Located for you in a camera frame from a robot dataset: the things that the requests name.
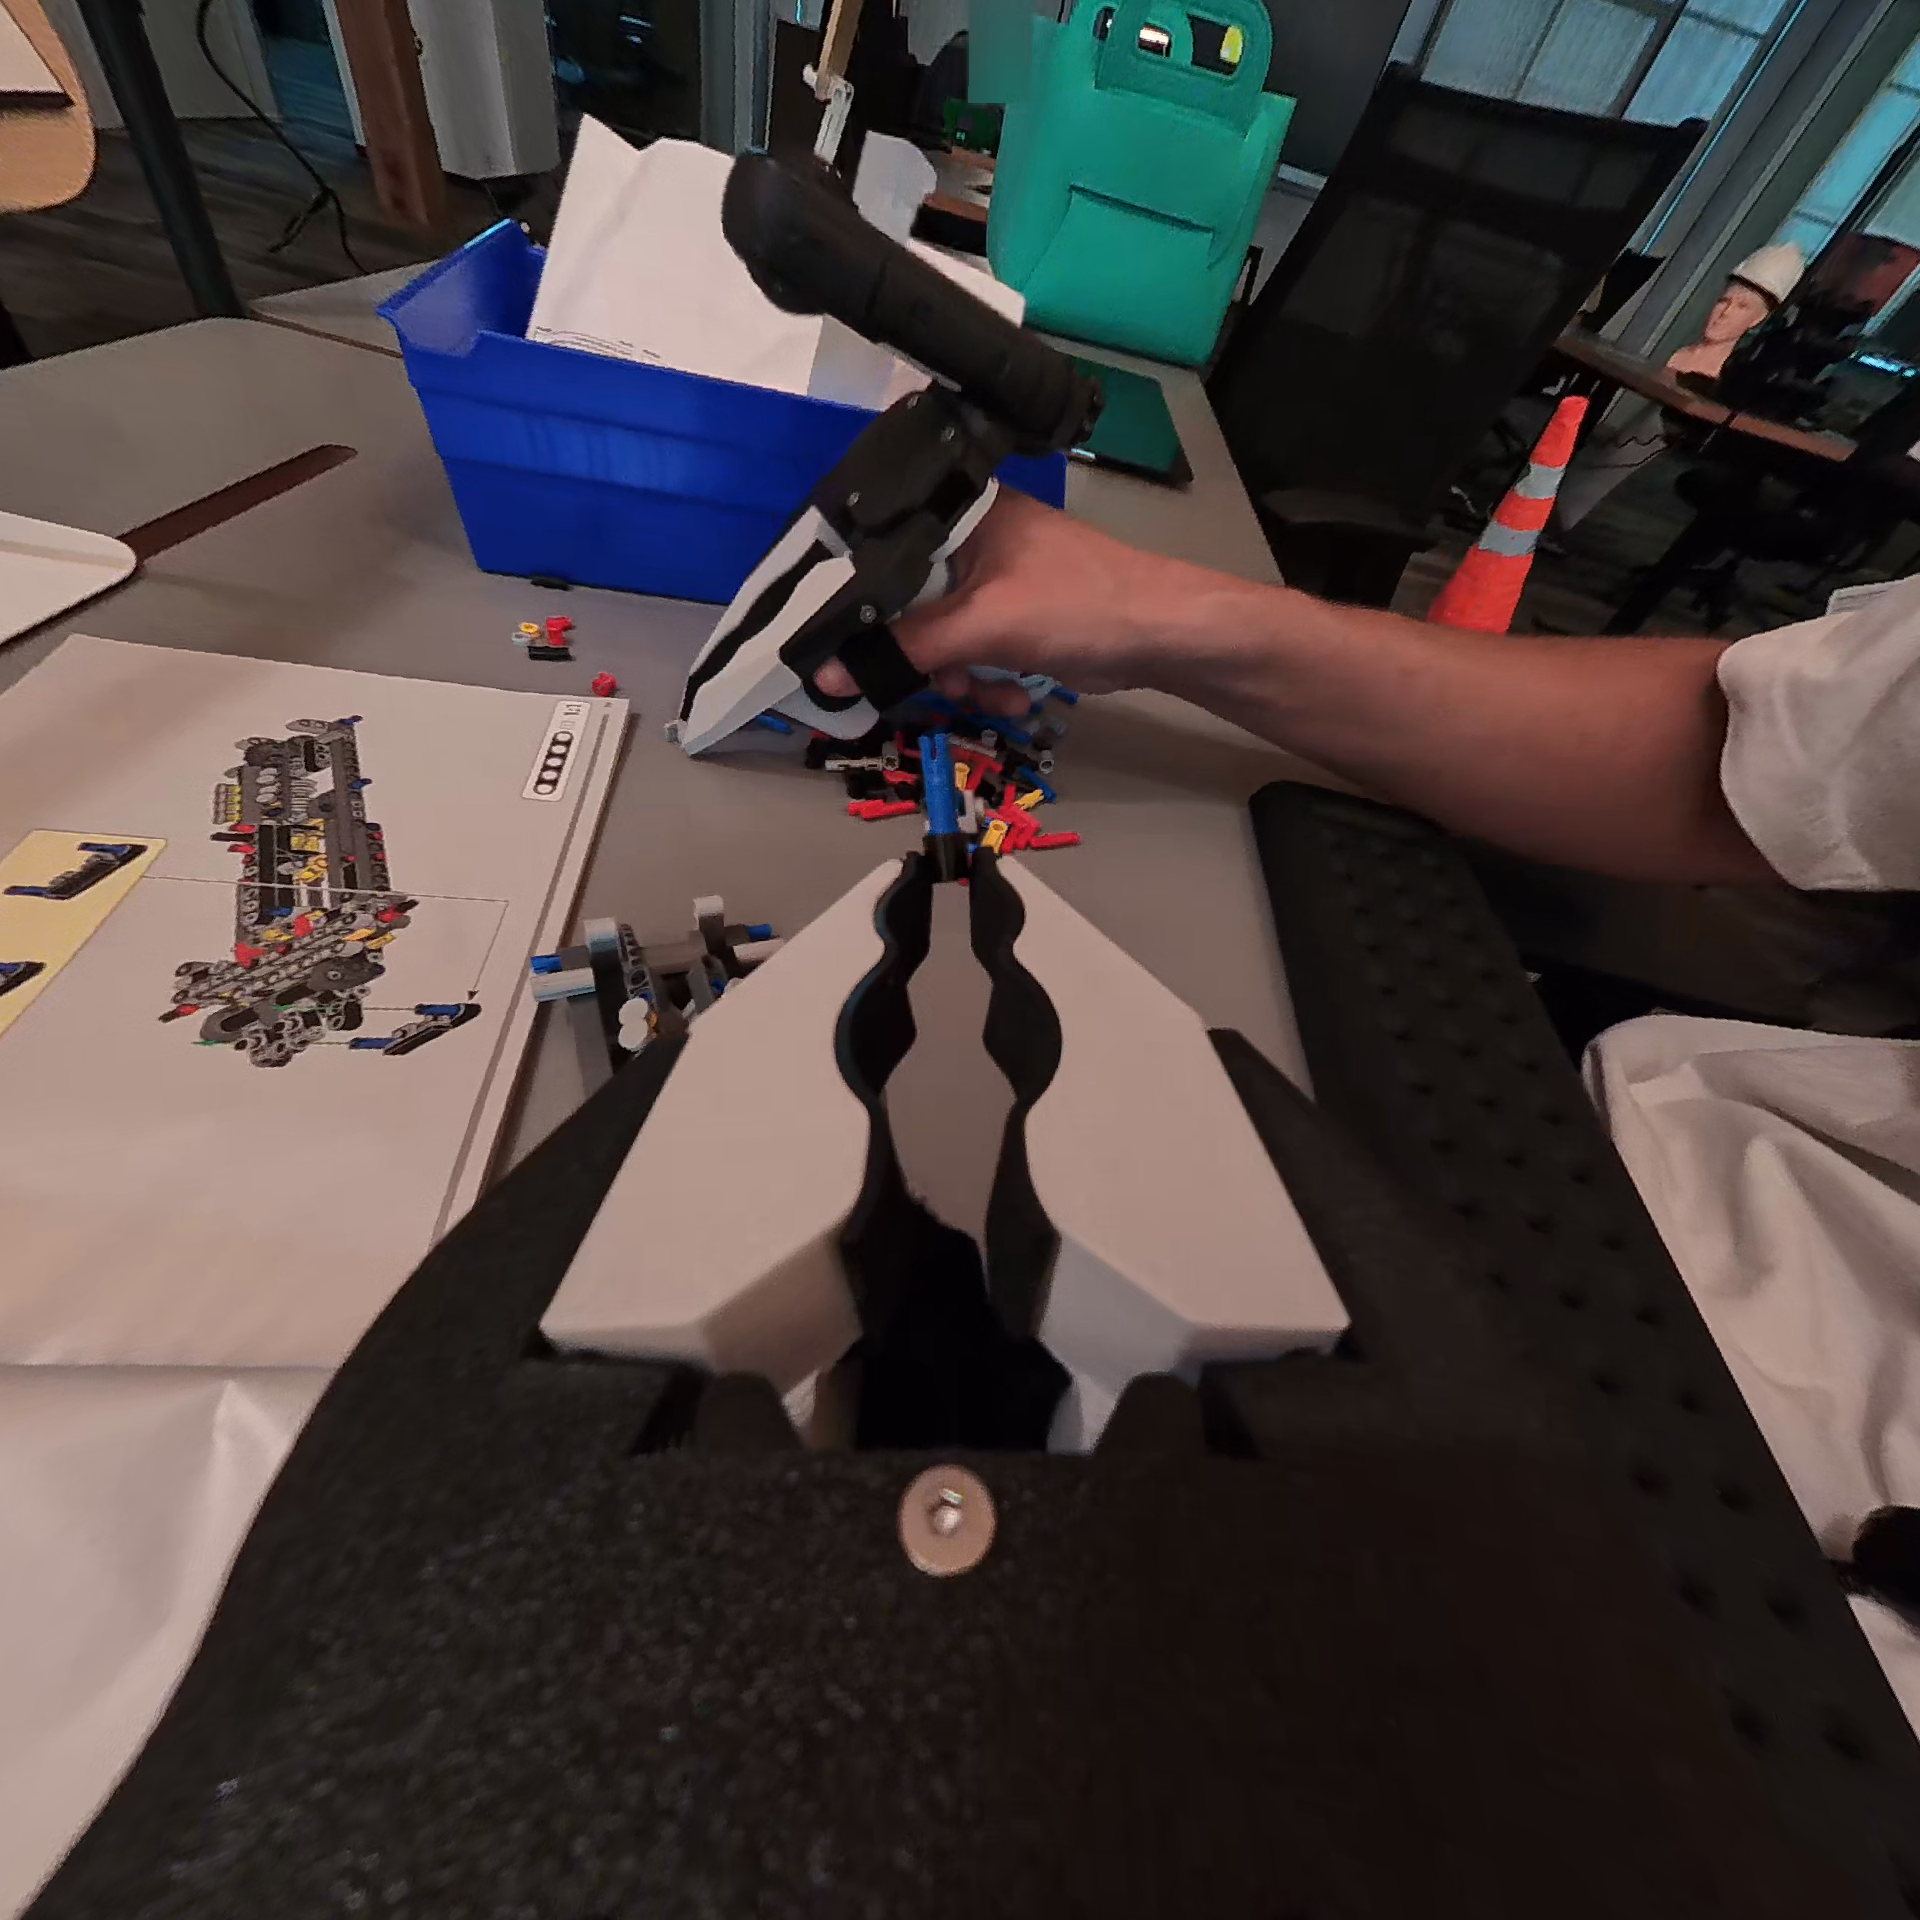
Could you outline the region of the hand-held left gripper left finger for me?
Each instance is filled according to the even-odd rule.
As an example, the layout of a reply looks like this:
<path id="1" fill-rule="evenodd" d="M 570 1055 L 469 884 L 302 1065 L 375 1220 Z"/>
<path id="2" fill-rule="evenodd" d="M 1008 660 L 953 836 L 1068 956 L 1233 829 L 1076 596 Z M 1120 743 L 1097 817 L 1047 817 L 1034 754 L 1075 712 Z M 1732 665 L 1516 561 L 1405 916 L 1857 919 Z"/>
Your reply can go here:
<path id="1" fill-rule="evenodd" d="M 882 1103 L 840 1065 L 840 1030 L 894 950 L 892 892 L 932 902 L 920 858 L 886 859 L 697 1019 L 541 1315 L 559 1352 L 790 1396 L 854 1346 L 844 1234 Z"/>

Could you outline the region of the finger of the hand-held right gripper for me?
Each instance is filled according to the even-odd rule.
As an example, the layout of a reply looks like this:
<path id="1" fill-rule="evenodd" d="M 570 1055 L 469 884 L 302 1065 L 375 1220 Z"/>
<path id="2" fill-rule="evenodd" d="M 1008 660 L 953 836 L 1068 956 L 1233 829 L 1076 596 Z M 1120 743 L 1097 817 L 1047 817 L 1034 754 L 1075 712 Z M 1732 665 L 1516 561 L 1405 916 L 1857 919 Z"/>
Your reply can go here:
<path id="1" fill-rule="evenodd" d="M 817 506 L 804 506 L 753 567 L 697 653 L 679 704 L 682 725 L 744 725 L 797 697 L 804 670 L 779 650 L 854 579 L 848 539 Z"/>
<path id="2" fill-rule="evenodd" d="M 817 694 L 779 657 L 705 657 L 690 667 L 663 739 L 686 757 L 701 757 L 758 732 L 764 718 L 784 721 L 795 734 L 820 732 L 848 740 L 874 732 L 881 707 L 864 697 Z"/>

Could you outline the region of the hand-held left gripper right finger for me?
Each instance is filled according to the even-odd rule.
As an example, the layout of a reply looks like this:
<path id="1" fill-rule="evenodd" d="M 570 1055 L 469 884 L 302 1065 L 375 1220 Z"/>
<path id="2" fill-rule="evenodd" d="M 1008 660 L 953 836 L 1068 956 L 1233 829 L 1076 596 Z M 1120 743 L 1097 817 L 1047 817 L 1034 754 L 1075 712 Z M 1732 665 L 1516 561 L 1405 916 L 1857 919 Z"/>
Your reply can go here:
<path id="1" fill-rule="evenodd" d="M 1331 1352 L 1347 1307 L 1206 1021 L 1015 863 L 974 863 L 972 947 L 1011 1090 L 987 1295 L 1068 1374 L 1047 1449 L 1138 1379 Z"/>

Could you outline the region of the black lego beam blue pins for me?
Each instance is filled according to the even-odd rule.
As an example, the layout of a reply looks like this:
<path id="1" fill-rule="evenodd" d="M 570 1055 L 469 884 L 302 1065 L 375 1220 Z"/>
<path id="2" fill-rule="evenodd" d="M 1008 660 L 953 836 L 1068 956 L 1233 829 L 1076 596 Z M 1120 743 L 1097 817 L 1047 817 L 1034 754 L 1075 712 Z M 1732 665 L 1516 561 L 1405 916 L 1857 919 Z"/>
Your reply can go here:
<path id="1" fill-rule="evenodd" d="M 959 757 L 953 736 L 930 732 L 917 736 L 922 787 L 922 836 L 916 850 L 930 884 L 967 886 L 974 864 L 977 810 L 974 766 Z"/>

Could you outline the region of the grey lego chassis assembly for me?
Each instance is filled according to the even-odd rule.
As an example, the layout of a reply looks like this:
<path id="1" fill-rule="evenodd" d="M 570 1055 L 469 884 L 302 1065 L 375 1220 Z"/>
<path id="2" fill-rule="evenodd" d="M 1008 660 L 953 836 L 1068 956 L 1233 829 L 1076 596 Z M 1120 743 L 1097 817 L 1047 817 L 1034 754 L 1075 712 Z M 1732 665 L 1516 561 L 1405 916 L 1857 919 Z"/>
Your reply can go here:
<path id="1" fill-rule="evenodd" d="M 659 1042 L 684 1039 L 701 1013 L 770 963 L 784 947 L 764 923 L 735 923 L 720 894 L 691 903 L 694 924 L 677 938 L 642 942 L 633 924 L 588 919 L 584 937 L 528 961 L 537 1005 L 582 1009 L 582 1028 L 610 1073 Z"/>

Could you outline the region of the person's right forearm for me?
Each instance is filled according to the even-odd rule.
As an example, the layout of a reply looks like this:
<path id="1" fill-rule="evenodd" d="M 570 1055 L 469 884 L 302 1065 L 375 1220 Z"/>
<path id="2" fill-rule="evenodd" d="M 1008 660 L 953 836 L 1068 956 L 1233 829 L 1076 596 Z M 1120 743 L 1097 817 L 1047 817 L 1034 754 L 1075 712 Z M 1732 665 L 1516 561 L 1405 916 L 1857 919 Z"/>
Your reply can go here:
<path id="1" fill-rule="evenodd" d="M 1723 643 L 1466 634 L 1227 583 L 1162 644 L 1194 704 L 1453 835 L 1597 875 L 1776 878 L 1722 785 Z"/>

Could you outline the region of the pile of lego pins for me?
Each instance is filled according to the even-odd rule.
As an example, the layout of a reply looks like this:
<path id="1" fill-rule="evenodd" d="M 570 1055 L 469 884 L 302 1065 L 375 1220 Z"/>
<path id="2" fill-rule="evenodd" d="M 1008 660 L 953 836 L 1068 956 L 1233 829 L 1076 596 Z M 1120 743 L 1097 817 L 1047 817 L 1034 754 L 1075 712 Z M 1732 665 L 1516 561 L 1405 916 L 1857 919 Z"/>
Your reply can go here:
<path id="1" fill-rule="evenodd" d="M 1018 679 L 1027 706 L 997 718 L 938 694 L 858 739 L 811 732 L 804 769 L 835 780 L 858 823 L 916 825 L 995 854 L 1080 849 L 1081 835 L 1050 819 L 1059 749 L 1081 697 L 1043 676 Z"/>

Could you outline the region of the lego instruction booklet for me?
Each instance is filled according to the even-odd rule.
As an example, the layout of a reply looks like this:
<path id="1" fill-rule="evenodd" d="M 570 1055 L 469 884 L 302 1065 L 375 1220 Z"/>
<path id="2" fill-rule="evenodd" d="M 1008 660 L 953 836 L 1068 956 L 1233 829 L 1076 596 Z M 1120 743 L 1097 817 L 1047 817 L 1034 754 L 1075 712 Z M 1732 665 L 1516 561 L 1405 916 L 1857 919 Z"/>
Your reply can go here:
<path id="1" fill-rule="evenodd" d="M 477 1200 L 629 706 L 75 634 L 3 721 L 18 1916 L 326 1380 Z"/>

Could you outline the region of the person's right hand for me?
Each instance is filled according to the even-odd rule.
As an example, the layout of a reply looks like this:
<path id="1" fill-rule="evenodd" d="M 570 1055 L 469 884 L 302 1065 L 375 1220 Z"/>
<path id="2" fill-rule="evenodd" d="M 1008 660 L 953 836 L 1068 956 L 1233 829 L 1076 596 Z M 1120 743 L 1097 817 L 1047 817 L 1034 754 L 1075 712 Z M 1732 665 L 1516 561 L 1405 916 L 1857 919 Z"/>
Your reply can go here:
<path id="1" fill-rule="evenodd" d="M 948 699 L 997 711 L 1011 707 L 1021 676 L 1217 711 L 1223 664 L 1258 648 L 1282 599 L 1002 492 L 957 548 L 948 588 L 900 615 L 892 636 Z"/>

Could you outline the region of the blue plastic bin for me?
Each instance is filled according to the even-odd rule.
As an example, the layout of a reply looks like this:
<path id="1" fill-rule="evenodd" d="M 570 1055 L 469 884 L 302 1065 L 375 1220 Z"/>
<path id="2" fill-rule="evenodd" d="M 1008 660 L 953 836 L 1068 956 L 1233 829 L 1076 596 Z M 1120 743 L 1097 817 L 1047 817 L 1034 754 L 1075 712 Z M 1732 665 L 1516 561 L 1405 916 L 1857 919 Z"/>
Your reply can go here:
<path id="1" fill-rule="evenodd" d="M 541 266 L 497 223 L 382 303 L 477 565 L 730 602 L 876 413 L 528 342 Z M 1064 462 L 997 478 L 1061 506 Z"/>

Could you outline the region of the curved black and wood stand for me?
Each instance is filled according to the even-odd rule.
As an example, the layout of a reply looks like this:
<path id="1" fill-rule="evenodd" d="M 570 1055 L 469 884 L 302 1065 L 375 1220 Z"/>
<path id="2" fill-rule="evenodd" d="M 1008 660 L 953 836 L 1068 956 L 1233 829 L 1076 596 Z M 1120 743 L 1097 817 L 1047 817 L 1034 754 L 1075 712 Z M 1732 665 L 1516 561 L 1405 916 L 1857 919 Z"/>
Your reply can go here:
<path id="1" fill-rule="evenodd" d="M 817 59 L 804 70 L 804 82 L 823 108 L 812 138 L 812 158 L 834 169 L 852 113 L 854 86 L 848 68 L 854 54 L 861 2 L 831 2 L 824 11 Z"/>

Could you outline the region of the crumpled white paper bags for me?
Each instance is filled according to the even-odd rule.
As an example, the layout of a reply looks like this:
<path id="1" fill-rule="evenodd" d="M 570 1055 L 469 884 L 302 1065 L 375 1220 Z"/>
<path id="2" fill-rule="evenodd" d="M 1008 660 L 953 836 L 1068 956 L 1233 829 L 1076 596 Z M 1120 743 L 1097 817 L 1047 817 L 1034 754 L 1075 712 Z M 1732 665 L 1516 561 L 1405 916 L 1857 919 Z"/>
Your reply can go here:
<path id="1" fill-rule="evenodd" d="M 528 342 L 690 372 L 869 413 L 930 369 L 848 325 L 779 314 L 722 233 L 730 156 L 694 140 L 636 148 L 579 122 Z"/>

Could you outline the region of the teal felt bag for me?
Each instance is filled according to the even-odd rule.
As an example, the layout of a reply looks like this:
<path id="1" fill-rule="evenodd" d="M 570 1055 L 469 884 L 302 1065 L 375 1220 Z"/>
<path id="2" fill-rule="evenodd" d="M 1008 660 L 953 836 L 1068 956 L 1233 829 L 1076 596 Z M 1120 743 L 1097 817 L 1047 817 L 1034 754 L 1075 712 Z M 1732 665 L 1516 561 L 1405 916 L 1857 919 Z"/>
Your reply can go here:
<path id="1" fill-rule="evenodd" d="M 1262 2 L 1080 2 L 1029 19 L 987 261 L 1040 332 L 1187 369 L 1214 351 L 1297 101 Z"/>

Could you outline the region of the dark green mat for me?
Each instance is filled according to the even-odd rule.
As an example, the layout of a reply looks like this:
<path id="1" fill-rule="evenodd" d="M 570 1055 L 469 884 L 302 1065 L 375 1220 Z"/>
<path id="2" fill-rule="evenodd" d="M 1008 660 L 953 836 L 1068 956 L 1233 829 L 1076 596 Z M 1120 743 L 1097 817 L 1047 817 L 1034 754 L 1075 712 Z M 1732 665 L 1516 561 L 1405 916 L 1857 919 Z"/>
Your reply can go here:
<path id="1" fill-rule="evenodd" d="M 1161 381 L 1150 372 L 1094 355 L 1076 342 L 1048 338 L 1099 386 L 1102 406 L 1088 435 L 1068 451 L 1084 467 L 1102 467 L 1161 488 L 1192 486 L 1192 464 Z"/>

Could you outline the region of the white cabinet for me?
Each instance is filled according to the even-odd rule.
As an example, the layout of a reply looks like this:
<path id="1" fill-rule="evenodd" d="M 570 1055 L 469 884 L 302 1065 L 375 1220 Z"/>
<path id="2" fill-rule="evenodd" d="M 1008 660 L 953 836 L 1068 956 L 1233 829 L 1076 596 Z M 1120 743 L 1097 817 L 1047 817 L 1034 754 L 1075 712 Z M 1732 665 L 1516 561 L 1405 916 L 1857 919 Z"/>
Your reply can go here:
<path id="1" fill-rule="evenodd" d="M 561 163 L 541 2 L 412 2 L 426 108 L 444 173 L 515 180 Z"/>

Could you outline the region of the black mesh office chair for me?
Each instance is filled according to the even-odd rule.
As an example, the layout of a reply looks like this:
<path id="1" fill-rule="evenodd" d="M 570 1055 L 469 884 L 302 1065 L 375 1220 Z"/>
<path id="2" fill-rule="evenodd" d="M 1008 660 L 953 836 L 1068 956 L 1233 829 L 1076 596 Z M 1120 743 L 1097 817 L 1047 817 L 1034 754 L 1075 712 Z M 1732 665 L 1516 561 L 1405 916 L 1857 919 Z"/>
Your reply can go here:
<path id="1" fill-rule="evenodd" d="M 1453 475 L 1708 129 L 1383 73 L 1206 381 L 1287 587 L 1389 604 Z"/>

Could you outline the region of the orange traffic cone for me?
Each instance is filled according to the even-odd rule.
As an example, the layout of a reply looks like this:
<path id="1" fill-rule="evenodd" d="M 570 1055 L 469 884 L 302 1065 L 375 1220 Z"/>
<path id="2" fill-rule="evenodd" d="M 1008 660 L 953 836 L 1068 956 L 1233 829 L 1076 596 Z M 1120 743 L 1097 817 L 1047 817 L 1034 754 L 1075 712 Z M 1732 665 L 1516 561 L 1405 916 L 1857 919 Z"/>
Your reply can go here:
<path id="1" fill-rule="evenodd" d="M 1589 412 L 1589 397 L 1557 401 L 1523 472 L 1428 607 L 1428 622 L 1465 634 L 1508 634 Z"/>

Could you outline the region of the black stand pole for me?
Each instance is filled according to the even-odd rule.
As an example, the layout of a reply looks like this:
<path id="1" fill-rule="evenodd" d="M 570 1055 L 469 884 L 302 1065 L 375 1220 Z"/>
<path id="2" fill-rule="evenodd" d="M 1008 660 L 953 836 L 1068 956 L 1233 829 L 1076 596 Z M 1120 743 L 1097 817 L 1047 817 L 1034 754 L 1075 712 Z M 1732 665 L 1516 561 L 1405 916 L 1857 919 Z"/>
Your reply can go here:
<path id="1" fill-rule="evenodd" d="M 246 321 L 247 303 L 232 281 L 204 203 L 200 180 L 187 155 L 143 5 L 79 2 L 79 13 L 187 291 L 207 321 Z"/>

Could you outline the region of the mannequin head white helmet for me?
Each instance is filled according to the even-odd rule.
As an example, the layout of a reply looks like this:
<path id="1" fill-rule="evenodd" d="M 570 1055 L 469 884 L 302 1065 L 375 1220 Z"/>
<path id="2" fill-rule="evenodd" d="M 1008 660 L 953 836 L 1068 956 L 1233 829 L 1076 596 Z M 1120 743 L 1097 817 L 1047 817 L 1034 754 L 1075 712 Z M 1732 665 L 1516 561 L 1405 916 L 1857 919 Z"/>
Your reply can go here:
<path id="1" fill-rule="evenodd" d="M 1793 295 L 1802 272 L 1806 254 L 1797 244 L 1769 244 L 1741 260 L 1699 337 L 1667 355 L 1667 373 L 1676 381 L 1715 381 L 1743 338 Z"/>

